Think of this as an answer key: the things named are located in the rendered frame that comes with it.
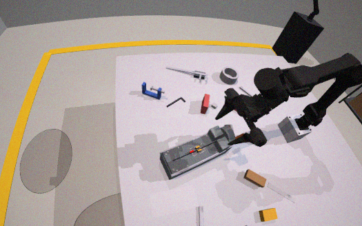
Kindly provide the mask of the yellow-orange block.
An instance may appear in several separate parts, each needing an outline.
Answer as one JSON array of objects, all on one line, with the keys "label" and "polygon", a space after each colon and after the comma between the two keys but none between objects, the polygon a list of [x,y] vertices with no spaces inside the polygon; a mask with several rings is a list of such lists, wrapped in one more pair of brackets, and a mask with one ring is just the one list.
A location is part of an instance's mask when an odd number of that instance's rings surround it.
[{"label": "yellow-orange block", "polygon": [[259,211],[259,214],[260,214],[260,219],[262,222],[274,220],[274,219],[278,218],[275,208],[261,210],[261,211]]}]

